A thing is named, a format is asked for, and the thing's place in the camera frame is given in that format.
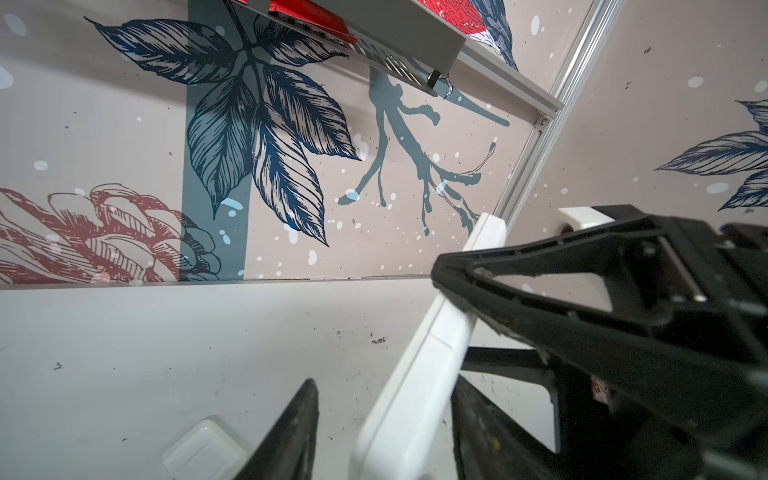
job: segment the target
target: beige wall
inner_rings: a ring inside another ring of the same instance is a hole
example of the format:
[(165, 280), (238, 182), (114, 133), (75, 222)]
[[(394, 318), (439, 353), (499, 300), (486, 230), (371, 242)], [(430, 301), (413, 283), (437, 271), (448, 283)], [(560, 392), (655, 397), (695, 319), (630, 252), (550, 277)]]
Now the beige wall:
[[(656, 170), (701, 142), (759, 130), (737, 101), (768, 98), (765, 18), (768, 4), (759, 0), (627, 0), (508, 244), (556, 235), (559, 207), (633, 204), (713, 227), (768, 223), (765, 207), (720, 210), (765, 166), (768, 137), (756, 134), (752, 151), (736, 142), (730, 152), (716, 152), (736, 159), (751, 154), (747, 161), (756, 170)], [(696, 77), (703, 79), (699, 86)], [(764, 196), (758, 203), (766, 205)]]
[[(549, 89), (589, 5), (505, 2), (520, 71)], [(302, 151), (322, 191), (326, 246), (287, 230), (249, 174), (230, 195), (243, 211), (222, 206), (214, 217), (191, 170), (187, 126), (215, 83), (187, 86), (145, 71), (139, 64), (149, 56), (131, 53), (132, 61), (84, 18), (108, 28), (136, 19), (201, 22), (238, 49), (242, 41), (223, 4), (12, 0), (0, 15), (2, 283), (427, 274), (437, 254), (466, 240), (473, 222), (462, 226), (462, 212), (494, 210), (536, 118), (467, 68), (452, 71), (455, 89), (446, 99), (389, 78), (389, 88), (401, 88), (402, 95), (390, 98), (400, 109), (384, 117), (386, 203), (374, 175), (359, 200), (342, 205), (336, 198), (358, 186), (378, 153), (369, 69), (340, 57), (291, 66), (338, 103), (354, 148), (365, 157)], [(253, 17), (245, 10), (238, 15), (255, 35)], [(429, 116), (406, 114), (420, 106)], [(395, 129), (412, 135), (408, 151), (408, 140), (401, 143)], [(492, 156), (473, 174), (478, 183), (450, 181), (451, 172), (477, 168), (492, 144)], [(444, 178), (466, 207), (458, 199), (452, 207), (435, 191)], [(429, 235), (422, 225), (425, 181)]]

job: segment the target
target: wallpaper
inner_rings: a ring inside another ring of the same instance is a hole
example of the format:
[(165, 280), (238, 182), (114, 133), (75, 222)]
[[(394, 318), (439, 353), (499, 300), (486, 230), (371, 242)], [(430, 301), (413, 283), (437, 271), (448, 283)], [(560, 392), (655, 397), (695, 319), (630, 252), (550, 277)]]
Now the wallpaper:
[[(545, 88), (589, 8), (422, 3)], [(537, 117), (467, 68), (433, 98), (222, 0), (5, 9), (3, 283), (427, 274)]]
[(559, 207), (768, 224), (768, 4), (737, 4), (627, 2), (509, 244)]

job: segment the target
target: bird illustration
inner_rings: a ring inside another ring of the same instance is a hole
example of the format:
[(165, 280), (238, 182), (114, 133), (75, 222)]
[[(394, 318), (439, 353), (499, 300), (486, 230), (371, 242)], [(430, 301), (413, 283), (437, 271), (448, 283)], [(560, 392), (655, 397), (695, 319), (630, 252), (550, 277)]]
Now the bird illustration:
[(518, 69), (512, 57), (512, 32), (503, 0), (419, 0), (472, 40), (493, 48), (504, 62)]

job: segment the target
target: red object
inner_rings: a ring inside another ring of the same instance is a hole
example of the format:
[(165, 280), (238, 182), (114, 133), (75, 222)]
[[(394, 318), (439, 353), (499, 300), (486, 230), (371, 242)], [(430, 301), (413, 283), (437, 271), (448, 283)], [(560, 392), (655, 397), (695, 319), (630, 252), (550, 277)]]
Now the red object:
[(355, 44), (357, 38), (349, 33), (344, 19), (328, 12), (323, 7), (310, 0), (271, 0), (270, 12), (281, 13), (315, 25), (323, 31)]
[(482, 33), (488, 28), (471, 0), (419, 0), (422, 5), (456, 27), (464, 35)]

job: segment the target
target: blue leaf illustration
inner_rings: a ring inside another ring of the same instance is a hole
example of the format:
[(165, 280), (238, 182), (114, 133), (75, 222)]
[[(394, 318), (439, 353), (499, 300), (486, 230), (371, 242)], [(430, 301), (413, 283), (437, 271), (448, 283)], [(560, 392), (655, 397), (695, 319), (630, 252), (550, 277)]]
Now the blue leaf illustration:
[(232, 73), (237, 52), (212, 28), (179, 20), (131, 20), (105, 27), (86, 18), (123, 55), (146, 71), (187, 85)]
[(187, 129), (190, 160), (208, 190), (214, 213), (253, 168), (256, 99), (240, 77), (200, 101)]
[(253, 32), (256, 34), (257, 45), (269, 52), (272, 58), (294, 67), (325, 61), (336, 56), (346, 57), (346, 54), (341, 51), (326, 47), (319, 41), (277, 22), (265, 22), (257, 17), (253, 22)]
[(517, 70), (518, 66), (512, 57), (512, 31), (507, 23), (504, 0), (472, 0), (472, 4), (477, 8), (504, 61)]
[(760, 131), (768, 134), (768, 100), (740, 101), (739, 103), (750, 111), (752, 118), (760, 126)]
[(328, 246), (323, 192), (299, 139), (270, 104), (259, 105), (256, 120), (253, 182), (261, 197), (281, 221)]
[(768, 134), (744, 131), (708, 140), (656, 170), (696, 175), (728, 175), (768, 167)]
[(723, 208), (768, 207), (768, 170), (750, 175)]
[(309, 151), (357, 160), (344, 113), (323, 87), (280, 65), (264, 65), (263, 72), (272, 105)]

